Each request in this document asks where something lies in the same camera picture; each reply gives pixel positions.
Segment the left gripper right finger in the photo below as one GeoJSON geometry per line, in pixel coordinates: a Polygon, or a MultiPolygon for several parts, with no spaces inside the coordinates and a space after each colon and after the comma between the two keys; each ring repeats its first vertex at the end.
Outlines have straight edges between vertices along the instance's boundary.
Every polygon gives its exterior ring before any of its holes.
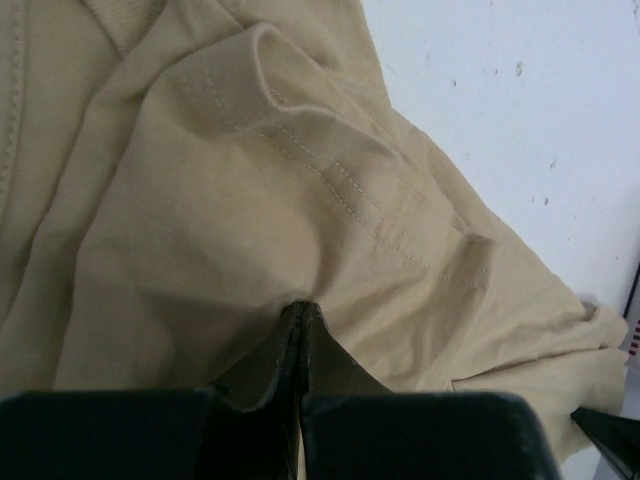
{"type": "Polygon", "coordinates": [[[378,479],[385,459],[382,407],[391,392],[332,337],[317,304],[298,306],[304,473],[308,479],[378,479]]]}

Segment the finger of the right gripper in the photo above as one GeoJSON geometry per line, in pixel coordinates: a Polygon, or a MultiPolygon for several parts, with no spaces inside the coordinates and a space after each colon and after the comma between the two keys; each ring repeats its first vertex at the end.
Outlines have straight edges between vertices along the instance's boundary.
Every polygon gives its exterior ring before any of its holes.
{"type": "Polygon", "coordinates": [[[571,418],[591,440],[619,479],[639,479],[638,420],[582,407],[576,409],[571,418]]]}

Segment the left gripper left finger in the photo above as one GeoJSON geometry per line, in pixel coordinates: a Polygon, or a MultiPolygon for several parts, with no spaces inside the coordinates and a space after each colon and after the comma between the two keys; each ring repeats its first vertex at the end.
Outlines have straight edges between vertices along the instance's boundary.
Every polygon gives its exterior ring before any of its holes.
{"type": "Polygon", "coordinates": [[[305,304],[284,308],[273,332],[214,385],[211,479],[295,479],[298,362],[305,304]]]}

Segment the beige t shirt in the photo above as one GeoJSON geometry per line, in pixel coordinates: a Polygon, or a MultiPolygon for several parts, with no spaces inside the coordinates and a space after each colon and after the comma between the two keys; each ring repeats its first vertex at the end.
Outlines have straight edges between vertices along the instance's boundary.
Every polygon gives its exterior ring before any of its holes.
{"type": "Polygon", "coordinates": [[[357,1],[1,5],[1,388],[196,386],[297,299],[395,391],[620,412],[583,302],[391,105],[357,1]]]}

